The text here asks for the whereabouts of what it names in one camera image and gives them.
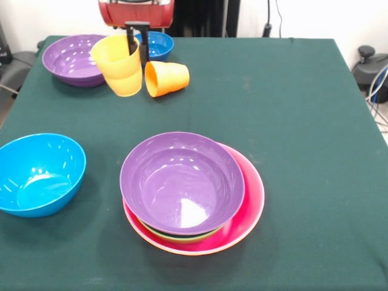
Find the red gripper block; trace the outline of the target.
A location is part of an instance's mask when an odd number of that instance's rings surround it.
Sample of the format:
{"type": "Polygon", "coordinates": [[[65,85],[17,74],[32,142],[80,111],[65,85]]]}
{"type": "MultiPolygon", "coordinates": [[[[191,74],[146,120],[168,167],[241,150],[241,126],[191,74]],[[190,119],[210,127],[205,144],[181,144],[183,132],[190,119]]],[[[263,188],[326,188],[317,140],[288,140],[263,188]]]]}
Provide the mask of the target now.
{"type": "MultiPolygon", "coordinates": [[[[173,22],[175,1],[98,1],[104,22],[111,27],[125,27],[126,22],[148,22],[151,28],[169,28],[173,22]]],[[[129,55],[138,48],[134,26],[126,27],[129,55]]],[[[141,29],[141,64],[150,61],[148,27],[141,29]]]]}

